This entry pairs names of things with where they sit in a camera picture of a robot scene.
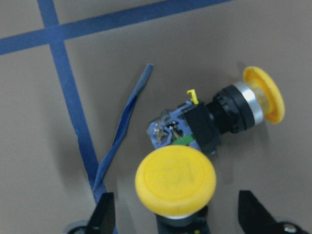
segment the green component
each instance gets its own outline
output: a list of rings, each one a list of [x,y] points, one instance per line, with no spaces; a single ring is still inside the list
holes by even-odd
[[[192,134],[186,135],[173,142],[173,145],[188,145],[194,141]]]

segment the blue tape strip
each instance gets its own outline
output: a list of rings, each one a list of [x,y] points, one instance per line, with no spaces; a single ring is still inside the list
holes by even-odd
[[[132,111],[135,107],[135,103],[137,100],[137,97],[140,93],[140,91],[142,90],[142,88],[145,86],[149,76],[152,73],[154,65],[153,64],[147,64],[147,66],[145,67],[143,73],[141,74],[138,82],[136,83],[136,86],[134,88],[134,90],[132,91],[132,94],[129,97],[129,100],[126,104],[126,107],[122,113],[119,125],[118,125],[118,129],[115,135],[115,140],[113,143],[112,148],[110,149],[110,151],[105,155],[105,157],[101,160],[99,166],[98,166],[98,170],[97,170],[97,177],[95,180],[95,187],[96,188],[98,186],[98,184],[100,184],[100,182],[103,180],[105,174],[108,171],[108,168],[114,158],[114,155],[117,152],[117,149],[119,148],[120,144],[122,143],[122,140],[124,139],[124,137],[126,136],[127,133],[127,129],[129,126],[129,122],[130,122],[130,118],[131,118],[131,114]]]
[[[40,13],[45,27],[58,25],[58,18],[52,0],[38,0]],[[51,53],[62,87],[68,113],[78,138],[82,161],[88,175],[90,187],[94,182],[98,170],[98,160],[92,144],[91,136],[83,113],[74,75],[70,66],[67,51],[63,41],[50,43]],[[96,202],[105,192],[103,182],[93,189]]]
[[[113,234],[118,234],[117,228],[114,228]]]
[[[167,0],[55,26],[51,26],[52,22],[55,21],[55,17],[52,16],[44,20],[44,24],[49,26],[47,28],[0,39],[0,55],[170,16],[227,1],[230,0]],[[40,0],[40,2],[42,5],[40,8],[43,8],[43,16],[47,15],[50,17],[51,14],[48,9],[50,9],[51,6],[45,4],[44,1]]]

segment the yellow button cap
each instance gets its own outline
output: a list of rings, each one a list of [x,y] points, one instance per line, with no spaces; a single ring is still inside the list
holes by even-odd
[[[261,88],[268,101],[268,112],[265,119],[271,123],[279,123],[285,115],[285,104],[283,97],[271,77],[258,67],[247,67],[244,70],[244,82],[253,82]]]
[[[215,192],[211,162],[189,146],[154,150],[136,172],[136,193],[152,212],[169,217],[190,215],[203,208]]]

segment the silver metal ring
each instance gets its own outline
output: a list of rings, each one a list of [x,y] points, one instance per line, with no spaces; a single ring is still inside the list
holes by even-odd
[[[194,213],[192,213],[192,214],[187,214],[187,215],[183,215],[183,216],[163,216],[163,217],[168,218],[168,219],[177,220],[177,219],[183,219],[183,218],[190,217],[190,216],[193,215],[193,214],[194,214]]]
[[[244,99],[247,101],[253,113],[254,124],[260,124],[263,121],[263,112],[253,91],[242,81],[238,81],[233,85],[241,92]]]

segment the gray floor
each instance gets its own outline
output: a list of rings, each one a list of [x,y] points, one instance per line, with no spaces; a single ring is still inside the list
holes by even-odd
[[[55,1],[60,23],[156,1]],[[43,28],[37,2],[0,2],[0,38]],[[234,0],[66,41],[100,158],[110,149],[124,104],[148,62],[126,139],[105,178],[115,193],[120,234],[156,234],[134,176],[153,150],[145,130],[195,88],[204,101],[256,65],[286,104],[268,122],[222,136],[212,157],[218,184],[210,202],[213,234],[241,234],[237,196],[252,190],[275,217],[312,231],[312,1]],[[88,219],[95,204],[49,46],[0,56],[0,226],[2,234],[57,234]]]

